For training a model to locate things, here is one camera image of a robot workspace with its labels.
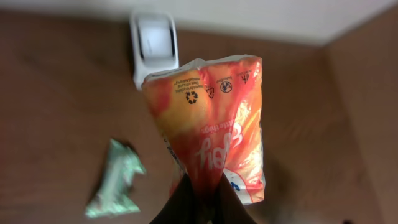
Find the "green snack packet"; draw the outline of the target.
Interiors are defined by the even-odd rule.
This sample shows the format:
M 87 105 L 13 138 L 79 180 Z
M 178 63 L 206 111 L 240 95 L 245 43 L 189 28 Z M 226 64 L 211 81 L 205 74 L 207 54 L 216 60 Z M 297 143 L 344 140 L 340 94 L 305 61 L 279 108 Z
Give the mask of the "green snack packet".
M 139 212 L 139 207 L 130 199 L 129 191 L 134 176 L 145 173 L 139 156 L 130 147 L 111 139 L 101 186 L 86 206 L 85 216 L 113 217 Z

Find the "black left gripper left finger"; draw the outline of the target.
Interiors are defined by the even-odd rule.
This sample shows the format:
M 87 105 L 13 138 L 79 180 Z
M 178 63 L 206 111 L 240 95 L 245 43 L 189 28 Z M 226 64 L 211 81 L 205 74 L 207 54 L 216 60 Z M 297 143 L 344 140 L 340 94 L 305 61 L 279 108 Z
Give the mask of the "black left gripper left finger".
M 185 174 L 162 210 L 150 224 L 194 224 L 197 205 L 190 178 Z

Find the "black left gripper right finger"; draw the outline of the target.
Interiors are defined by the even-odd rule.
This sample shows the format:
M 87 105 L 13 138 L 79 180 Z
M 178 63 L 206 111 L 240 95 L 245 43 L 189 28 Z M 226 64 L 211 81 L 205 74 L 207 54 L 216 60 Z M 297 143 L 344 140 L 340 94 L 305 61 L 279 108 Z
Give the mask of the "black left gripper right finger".
M 256 224 L 223 174 L 214 198 L 214 224 Z

